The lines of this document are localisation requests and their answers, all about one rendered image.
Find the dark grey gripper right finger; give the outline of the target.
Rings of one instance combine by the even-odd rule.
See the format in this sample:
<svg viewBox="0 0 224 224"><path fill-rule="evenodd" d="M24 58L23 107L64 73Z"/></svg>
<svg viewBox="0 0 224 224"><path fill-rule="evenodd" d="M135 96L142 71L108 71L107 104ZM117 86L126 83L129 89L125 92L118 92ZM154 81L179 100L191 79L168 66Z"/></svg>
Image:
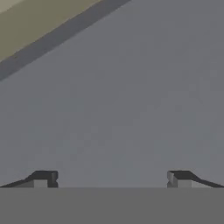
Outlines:
<svg viewBox="0 0 224 224"><path fill-rule="evenodd" d="M224 185L199 178L191 171L168 171L168 188L224 188Z"/></svg>

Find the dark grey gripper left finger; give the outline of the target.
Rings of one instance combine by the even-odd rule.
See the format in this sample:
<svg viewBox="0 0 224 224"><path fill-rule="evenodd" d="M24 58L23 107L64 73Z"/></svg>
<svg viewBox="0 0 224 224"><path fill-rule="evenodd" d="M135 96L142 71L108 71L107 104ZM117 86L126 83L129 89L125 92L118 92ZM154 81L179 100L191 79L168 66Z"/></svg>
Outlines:
<svg viewBox="0 0 224 224"><path fill-rule="evenodd" d="M57 171L34 171L24 179L2 185L2 188L58 188L58 178Z"/></svg>

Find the grey fridge door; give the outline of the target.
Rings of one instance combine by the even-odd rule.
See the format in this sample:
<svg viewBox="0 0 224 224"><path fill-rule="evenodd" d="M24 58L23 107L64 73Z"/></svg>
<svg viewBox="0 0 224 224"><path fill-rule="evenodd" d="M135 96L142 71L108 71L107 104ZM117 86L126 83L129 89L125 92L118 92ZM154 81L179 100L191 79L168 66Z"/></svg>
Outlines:
<svg viewBox="0 0 224 224"><path fill-rule="evenodd" d="M224 0L105 0L0 63L0 186L224 185Z"/></svg>

